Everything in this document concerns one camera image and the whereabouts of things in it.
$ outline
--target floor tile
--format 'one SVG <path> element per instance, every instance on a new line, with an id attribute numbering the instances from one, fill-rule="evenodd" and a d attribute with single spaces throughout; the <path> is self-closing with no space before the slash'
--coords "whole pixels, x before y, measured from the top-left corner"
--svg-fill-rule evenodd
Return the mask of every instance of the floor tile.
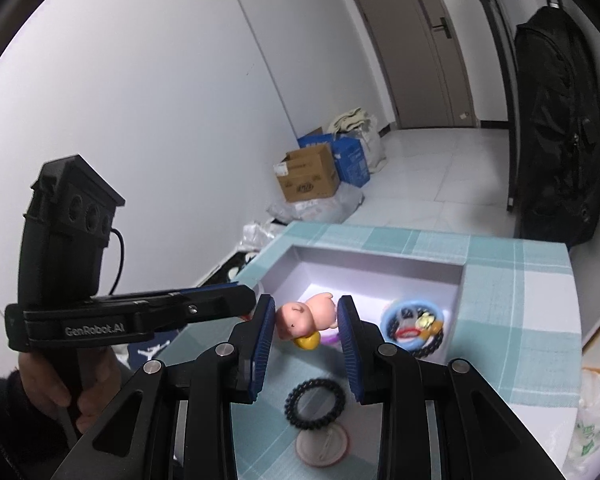
<path id="1" fill-rule="evenodd" d="M 498 182 L 477 179 L 446 180 L 436 195 L 437 202 L 458 202 L 466 205 L 505 205 L 506 187 Z"/>
<path id="2" fill-rule="evenodd" d="M 500 154 L 487 151 L 454 153 L 445 180 L 468 180 L 494 182 L 501 186 L 507 181 L 508 160 L 502 160 Z"/>
<path id="3" fill-rule="evenodd" d="M 397 130 L 382 138 L 387 164 L 362 191 L 349 224 L 510 237 L 506 130 Z"/>
<path id="4" fill-rule="evenodd" d="M 346 223 L 432 230 L 442 208 L 440 202 L 367 196 Z"/>
<path id="5" fill-rule="evenodd" d="M 458 142 L 457 134 L 453 130 L 446 128 L 435 130 L 396 130 L 394 133 L 402 144 L 403 156 L 452 152 Z"/>
<path id="6" fill-rule="evenodd" d="M 465 129 L 458 131 L 458 142 L 456 152 L 472 152 L 479 147 L 485 149 L 491 145 L 496 149 L 509 153 L 509 131 L 508 130 L 481 130 Z"/>
<path id="7" fill-rule="evenodd" d="M 515 215 L 508 213 L 504 206 L 445 202 L 435 230 L 511 238 L 515 223 Z"/>
<path id="8" fill-rule="evenodd" d="M 362 191 L 382 198 L 415 198 L 434 200 L 445 177 L 445 168 L 438 170 L 388 171 L 374 175 Z"/>

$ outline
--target blue box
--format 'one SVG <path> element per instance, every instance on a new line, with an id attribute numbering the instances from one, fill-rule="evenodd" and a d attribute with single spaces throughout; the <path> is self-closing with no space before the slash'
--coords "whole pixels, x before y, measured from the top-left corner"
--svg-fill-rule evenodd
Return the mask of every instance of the blue box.
<path id="1" fill-rule="evenodd" d="M 342 182 L 348 182 L 356 187 L 362 187 L 369 182 L 365 152 L 358 139 L 349 139 L 349 137 L 334 139 L 331 134 L 308 134 L 298 139 L 301 148 L 322 143 L 331 145 L 333 160 Z"/>

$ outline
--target black backpack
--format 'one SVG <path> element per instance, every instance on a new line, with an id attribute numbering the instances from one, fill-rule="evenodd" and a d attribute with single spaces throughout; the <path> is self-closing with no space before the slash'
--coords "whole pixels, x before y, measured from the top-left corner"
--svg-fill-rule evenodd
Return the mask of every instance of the black backpack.
<path id="1" fill-rule="evenodd" d="M 520 236 L 591 239 L 600 216 L 600 103 L 578 25 L 543 7 L 516 32 L 520 104 Z"/>

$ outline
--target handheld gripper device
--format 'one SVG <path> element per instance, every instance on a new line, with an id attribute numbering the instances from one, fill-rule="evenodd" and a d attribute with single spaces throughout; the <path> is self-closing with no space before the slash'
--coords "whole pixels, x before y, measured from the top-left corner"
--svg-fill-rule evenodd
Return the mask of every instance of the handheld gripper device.
<path id="1" fill-rule="evenodd" d="M 179 401 L 188 400 L 183 473 L 237 480 L 231 402 L 252 404 L 264 383 L 275 304 L 261 295 L 250 321 L 193 361 L 148 361 L 72 448 L 52 480 L 167 480 Z"/>
<path id="2" fill-rule="evenodd" d="M 386 343 L 351 296 L 338 302 L 338 331 L 356 400 L 383 406 L 377 480 L 563 478 L 468 361 L 429 363 Z"/>

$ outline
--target storage box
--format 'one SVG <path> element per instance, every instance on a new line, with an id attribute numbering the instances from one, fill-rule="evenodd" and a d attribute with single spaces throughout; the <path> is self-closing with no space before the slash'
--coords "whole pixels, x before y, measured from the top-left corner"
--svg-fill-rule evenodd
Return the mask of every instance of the storage box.
<path id="1" fill-rule="evenodd" d="M 340 185 L 328 144 L 308 146 L 288 152 L 274 171 L 288 202 L 328 198 Z"/>
<path id="2" fill-rule="evenodd" d="M 323 134 L 321 128 L 298 139 L 298 145 L 301 148 L 322 143 L 330 145 L 341 181 L 356 187 L 362 187 L 369 182 L 370 176 L 366 166 L 365 152 L 358 139 L 349 139 L 349 137 L 334 139 L 331 134 Z"/>
<path id="3" fill-rule="evenodd" d="M 360 319 L 380 325 L 382 311 L 398 299 L 424 300 L 436 304 L 445 317 L 440 347 L 426 361 L 448 362 L 447 350 L 458 316 L 458 298 L 463 267 L 386 254 L 317 247 L 291 246 L 262 277 L 257 292 L 271 294 L 276 305 L 305 301 L 314 294 L 330 292 L 334 301 L 350 294 Z M 327 337 L 337 329 L 322 331 Z M 288 345 L 289 351 L 298 350 Z M 342 374 L 342 356 L 320 353 L 322 368 Z M 314 352 L 299 351 L 300 358 L 311 359 Z"/>

